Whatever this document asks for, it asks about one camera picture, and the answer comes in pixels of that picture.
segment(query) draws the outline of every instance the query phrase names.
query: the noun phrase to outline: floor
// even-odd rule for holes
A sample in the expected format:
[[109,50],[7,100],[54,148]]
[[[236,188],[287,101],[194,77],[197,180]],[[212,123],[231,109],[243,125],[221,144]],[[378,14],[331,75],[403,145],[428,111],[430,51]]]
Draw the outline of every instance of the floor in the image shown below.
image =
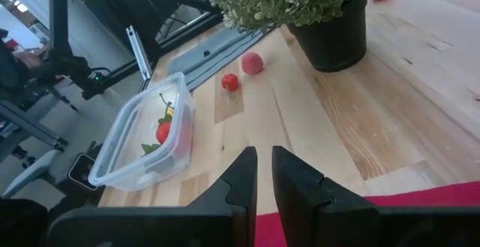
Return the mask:
[[[480,13],[480,0],[445,1]],[[91,141],[102,141],[105,138],[119,108],[137,92],[140,84],[141,78],[137,73],[122,80],[104,95],[97,96],[89,101],[84,101],[81,98],[80,90],[75,86],[69,86],[62,90],[62,93],[80,108],[80,112],[76,113],[68,106],[57,103],[42,120],[43,124],[70,142],[65,153],[59,156],[52,166],[53,173],[58,173],[69,158],[73,158],[78,152],[84,151]],[[47,145],[35,139],[26,140],[22,146],[31,155],[37,157],[50,149]],[[2,163],[0,166],[0,192],[3,192],[9,182],[22,170],[20,161],[15,158],[8,158]],[[37,181],[24,188],[17,197],[36,200],[50,208],[58,203],[62,194],[45,182]]]

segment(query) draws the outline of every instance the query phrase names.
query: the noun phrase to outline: small red ball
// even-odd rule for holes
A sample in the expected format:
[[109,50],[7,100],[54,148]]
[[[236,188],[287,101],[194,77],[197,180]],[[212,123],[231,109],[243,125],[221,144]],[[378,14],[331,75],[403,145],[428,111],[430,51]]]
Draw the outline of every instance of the small red ball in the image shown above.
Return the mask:
[[239,78],[235,74],[226,74],[222,78],[222,87],[230,92],[239,87]]
[[263,60],[259,54],[248,52],[241,56],[241,69],[246,74],[256,74],[263,70]]

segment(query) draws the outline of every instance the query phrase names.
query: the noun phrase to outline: red surface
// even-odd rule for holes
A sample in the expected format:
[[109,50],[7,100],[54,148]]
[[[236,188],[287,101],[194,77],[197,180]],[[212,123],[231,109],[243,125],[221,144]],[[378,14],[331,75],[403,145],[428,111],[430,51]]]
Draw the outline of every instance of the red surface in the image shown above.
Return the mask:
[[[366,198],[379,206],[480,206],[480,182]],[[287,247],[278,213],[256,217],[255,246]]]

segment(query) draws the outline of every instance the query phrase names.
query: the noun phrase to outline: strawberry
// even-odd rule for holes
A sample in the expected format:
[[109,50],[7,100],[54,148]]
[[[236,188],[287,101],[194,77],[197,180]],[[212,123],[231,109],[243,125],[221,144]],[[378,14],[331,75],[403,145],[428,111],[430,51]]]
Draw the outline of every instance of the strawberry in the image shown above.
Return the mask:
[[235,74],[226,74],[222,78],[222,87],[230,92],[234,92],[239,87],[239,78]]
[[168,138],[168,133],[170,132],[171,122],[165,122],[158,126],[156,131],[157,140],[160,144],[165,143]]
[[263,70],[263,60],[259,54],[255,52],[248,52],[241,56],[241,69],[246,74],[256,74]]

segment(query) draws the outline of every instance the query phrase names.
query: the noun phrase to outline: clear plastic container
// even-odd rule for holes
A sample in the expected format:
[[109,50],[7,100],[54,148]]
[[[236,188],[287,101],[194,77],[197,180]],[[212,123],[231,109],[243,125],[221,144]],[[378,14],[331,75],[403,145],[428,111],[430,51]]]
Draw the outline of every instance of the clear plastic container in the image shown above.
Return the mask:
[[[160,144],[156,131],[159,119],[168,118],[166,114],[172,114],[167,139],[146,153],[145,145]],[[117,115],[89,182],[138,191],[175,176],[190,163],[193,122],[194,103],[184,74],[173,74],[139,93]]]

